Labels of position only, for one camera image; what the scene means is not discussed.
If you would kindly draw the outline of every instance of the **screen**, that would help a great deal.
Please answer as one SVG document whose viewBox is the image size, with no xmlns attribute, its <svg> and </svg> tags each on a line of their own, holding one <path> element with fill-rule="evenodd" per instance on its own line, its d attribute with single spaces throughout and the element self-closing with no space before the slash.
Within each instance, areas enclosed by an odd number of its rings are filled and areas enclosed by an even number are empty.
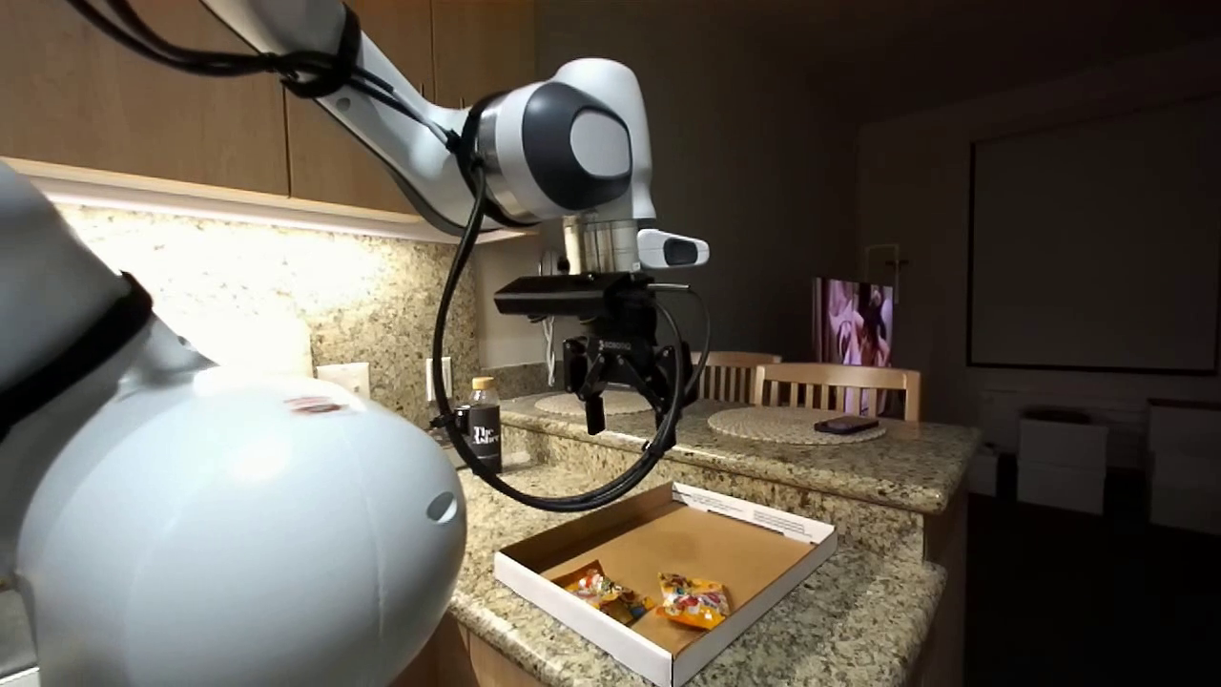
<svg viewBox="0 0 1221 687">
<path fill-rule="evenodd" d="M 974 145 L 969 361 L 1216 372 L 1221 101 Z"/>
<path fill-rule="evenodd" d="M 897 354 L 897 289 L 861 280 L 814 280 L 814 358 L 841 367 L 890 367 Z"/>
</svg>

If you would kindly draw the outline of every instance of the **granite countertop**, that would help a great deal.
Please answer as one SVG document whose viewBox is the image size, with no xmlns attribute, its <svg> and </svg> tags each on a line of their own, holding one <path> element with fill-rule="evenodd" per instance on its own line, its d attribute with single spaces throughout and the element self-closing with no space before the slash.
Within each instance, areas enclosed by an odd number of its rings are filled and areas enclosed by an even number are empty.
<svg viewBox="0 0 1221 687">
<path fill-rule="evenodd" d="M 608 431 L 589 437 L 582 417 L 539 414 L 540 398 L 504 401 L 504 428 L 589 438 L 600 448 L 642 452 L 655 437 L 651 414 L 608 417 Z M 939 514 L 969 476 L 984 437 L 954 424 L 884 421 L 884 437 L 866 443 L 748 443 L 717 437 L 707 421 L 730 406 L 691 406 L 678 443 L 664 461 L 691 461 L 739 476 L 872 500 L 903 512 Z"/>
<path fill-rule="evenodd" d="M 526 491 L 567 498 L 604 485 L 614 471 L 622 467 L 540 461 L 507 471 L 507 480 Z M 726 487 L 738 476 L 655 467 L 642 487 L 664 480 Z M 471 543 L 449 613 L 540 685 L 646 685 L 577 631 L 507 592 L 492 574 L 495 550 L 572 514 L 521 507 L 471 471 L 463 471 L 463 487 Z M 693 685 L 903 685 L 933 621 L 944 583 L 944 569 L 918 561 L 914 531 L 890 543 L 847 533 L 800 588 L 707 663 Z"/>
</svg>

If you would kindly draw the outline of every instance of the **tile backsplash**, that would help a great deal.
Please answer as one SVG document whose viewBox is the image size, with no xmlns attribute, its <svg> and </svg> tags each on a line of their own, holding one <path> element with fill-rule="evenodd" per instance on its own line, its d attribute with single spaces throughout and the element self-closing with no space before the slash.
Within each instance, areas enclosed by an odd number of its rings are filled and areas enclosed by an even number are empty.
<svg viewBox="0 0 1221 687">
<path fill-rule="evenodd" d="M 219 361 L 369 361 L 375 401 L 423 424 L 423 354 L 455 246 L 267 219 L 58 204 L 78 238 L 128 272 L 155 313 Z M 473 280 L 449 307 L 455 393 L 481 372 Z"/>
</svg>

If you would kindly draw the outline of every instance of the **wooden chair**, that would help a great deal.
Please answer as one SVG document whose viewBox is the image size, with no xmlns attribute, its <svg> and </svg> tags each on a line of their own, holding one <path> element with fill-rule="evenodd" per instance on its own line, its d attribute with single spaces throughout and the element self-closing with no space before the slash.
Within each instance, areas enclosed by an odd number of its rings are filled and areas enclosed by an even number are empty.
<svg viewBox="0 0 1221 687">
<path fill-rule="evenodd" d="M 847 417 L 918 421 L 918 372 L 764 361 L 754 367 L 750 406 L 825 410 Z"/>
<path fill-rule="evenodd" d="M 699 373 L 699 401 L 730 401 L 748 406 L 750 401 L 750 373 L 764 361 L 782 361 L 782 354 L 771 350 L 710 350 L 702 373 Z"/>
</svg>

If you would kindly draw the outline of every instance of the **cardboard box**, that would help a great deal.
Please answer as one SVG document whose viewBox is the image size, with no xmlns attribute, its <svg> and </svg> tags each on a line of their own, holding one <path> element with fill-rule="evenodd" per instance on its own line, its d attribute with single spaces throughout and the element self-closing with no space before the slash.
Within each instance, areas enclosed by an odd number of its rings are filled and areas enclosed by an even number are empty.
<svg viewBox="0 0 1221 687">
<path fill-rule="evenodd" d="M 646 678 L 685 685 L 837 550 L 837 527 L 691 485 L 660 485 L 495 555 L 495 580 L 572 625 Z M 646 613 L 624 625 L 553 580 L 600 561 L 655 601 L 660 574 L 721 580 L 734 613 L 702 634 Z"/>
</svg>

